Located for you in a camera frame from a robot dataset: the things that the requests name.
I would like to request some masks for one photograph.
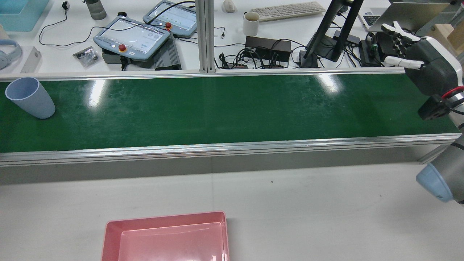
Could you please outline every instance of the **touchscreen display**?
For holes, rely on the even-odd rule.
[[[136,24],[129,21],[118,20],[110,28],[121,30],[133,27],[134,25]],[[161,36],[162,35],[155,29],[135,26],[124,31],[106,30],[100,37],[110,39],[116,43],[147,53],[160,40]]]
[[[155,17],[157,14],[161,13],[168,7],[170,7],[170,5],[162,3],[150,14],[150,17]],[[190,30],[197,22],[197,15],[181,8],[172,7],[158,16],[156,19],[163,22],[169,22],[171,25],[183,28],[185,30]]]

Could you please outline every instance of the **light blue storage bin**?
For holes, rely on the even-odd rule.
[[[0,0],[0,24],[5,31],[32,31],[48,0]]]

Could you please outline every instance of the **laptop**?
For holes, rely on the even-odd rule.
[[[394,21],[398,21],[403,29],[416,32],[449,5],[394,2],[388,8],[361,8],[358,17],[368,32],[381,32],[382,24],[390,25]]]

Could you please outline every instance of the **white table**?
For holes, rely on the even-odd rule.
[[[414,177],[422,168],[396,163],[0,186],[0,259],[98,261],[110,220],[223,210],[231,261],[461,261],[464,208],[421,188]]]
[[[126,12],[129,18],[143,22],[142,17],[150,11],[157,2],[146,0],[103,0],[102,4],[107,16],[103,20],[93,20],[90,17],[87,6],[81,0],[68,0],[70,9],[68,20],[56,26],[44,30],[42,42],[45,44],[66,45],[71,42],[83,41],[89,35],[92,26],[107,26],[118,12]],[[7,32],[11,39],[20,45],[32,45],[42,53],[42,64],[39,73],[51,72],[108,72],[120,71],[121,65],[107,65],[103,60],[93,66],[84,69],[72,55],[89,46],[95,47],[101,54],[101,48],[95,44],[92,38],[101,31],[95,28],[90,38],[81,44],[69,47],[43,46],[39,43],[40,30],[49,24],[64,19],[64,10],[61,7],[63,1],[50,0],[42,16],[31,32]],[[198,70],[200,67],[198,46],[187,42],[176,41],[182,69]]]
[[[222,2],[223,0],[214,0],[214,26],[221,27],[224,26],[226,28],[226,37],[224,39],[220,38],[220,29],[215,29],[215,45],[228,45],[233,43],[245,43],[246,36],[243,34],[243,13],[249,12],[252,8],[259,8],[259,7],[269,7],[269,6],[276,6],[276,5],[284,5],[284,4],[293,4],[293,3],[301,3],[305,2],[306,0],[268,0],[268,1],[250,1],[250,0],[233,0],[237,11],[235,13],[226,13],[222,10]],[[330,0],[317,0],[326,10],[329,7]],[[363,6],[369,7],[388,7],[390,2],[388,0],[364,0]],[[261,38],[270,38],[270,39],[282,39],[287,38],[290,40],[294,40],[299,42],[303,45],[307,45],[311,37],[316,33],[317,28],[319,27],[325,13],[312,15],[312,16],[304,16],[299,18],[292,18],[286,20],[277,20],[277,21],[268,21],[268,22],[261,22],[259,24],[258,34],[256,37]],[[334,19],[334,22],[340,26],[343,26],[345,19],[341,16],[337,16]],[[326,35],[333,36],[337,29],[329,29]],[[362,23],[359,19],[356,19],[353,28],[351,29],[351,35],[357,36],[361,39],[366,37],[366,30],[362,26]],[[291,43],[292,49],[298,47],[297,44]],[[231,47],[217,47],[215,48],[215,57],[218,60],[219,54],[222,52],[225,55],[229,54],[237,54],[239,50],[241,50],[243,46],[231,46]],[[300,50],[304,50],[304,48],[297,49],[293,53],[293,57],[295,61],[298,61],[298,53]],[[357,52],[357,48],[355,49],[356,55],[359,57],[359,53]],[[347,55],[343,58],[343,55],[340,56],[337,62],[332,62],[327,59],[322,59],[323,65],[327,68],[334,68],[338,65],[339,68],[348,68],[353,67],[351,62],[349,61]],[[290,59],[289,68],[294,68],[297,65],[292,62]]]
[[[249,11],[251,8],[267,7],[272,5],[290,4],[303,2],[303,0],[234,0],[237,7],[237,12],[229,14],[222,10],[222,0],[214,0],[214,23],[215,27],[224,26],[226,28],[226,36],[221,39],[222,29],[215,29],[215,45],[228,45],[232,43],[245,43],[245,35],[242,32],[244,12]],[[103,20],[96,21],[90,17],[89,11],[81,0],[69,0],[71,5],[68,11],[68,20],[56,26],[48,27],[44,30],[42,42],[49,44],[69,44],[75,41],[84,40],[89,35],[92,26],[106,26],[117,15],[118,12],[126,12],[128,17],[142,21],[144,16],[157,2],[150,2],[145,0],[102,0],[103,6],[107,12],[107,17]],[[319,0],[319,3],[327,8],[330,0]],[[81,64],[72,55],[81,51],[89,46],[95,47],[97,50],[101,49],[93,42],[92,37],[95,36],[100,29],[94,29],[90,35],[89,40],[81,44],[74,44],[69,47],[54,47],[43,46],[38,41],[40,30],[49,24],[64,19],[64,11],[61,7],[62,1],[50,0],[45,8],[42,16],[38,20],[36,26],[31,32],[8,32],[10,38],[18,41],[24,46],[35,46],[43,55],[42,63],[38,69],[38,73],[96,73],[96,72],[117,72],[120,71],[120,65],[107,65],[103,61],[84,69]],[[389,5],[388,0],[365,0],[364,5],[373,5],[377,7],[385,7]],[[312,35],[316,32],[323,14],[294,18],[280,21],[263,22],[260,24],[257,37],[265,37],[272,39],[288,38],[300,42],[304,45],[308,43]],[[337,17],[335,22],[342,25],[344,19]],[[330,29],[327,35],[333,35],[335,29]],[[351,34],[364,38],[366,31],[362,27],[360,21],[357,19]],[[193,43],[183,42],[176,40],[177,49],[182,64],[183,70],[190,70],[192,72],[199,69],[199,51],[198,46]],[[218,60],[219,54],[237,54],[242,49],[242,46],[231,47],[217,47],[215,48],[215,58]],[[298,50],[293,53],[295,60],[298,60]],[[340,63],[323,60],[324,66],[327,68],[336,67],[340,64],[339,68],[353,67],[348,58],[345,57]],[[289,68],[296,65],[290,62]]]

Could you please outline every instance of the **pink plastic tray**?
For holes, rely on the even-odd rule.
[[[102,261],[229,261],[226,215],[207,212],[110,221]]]

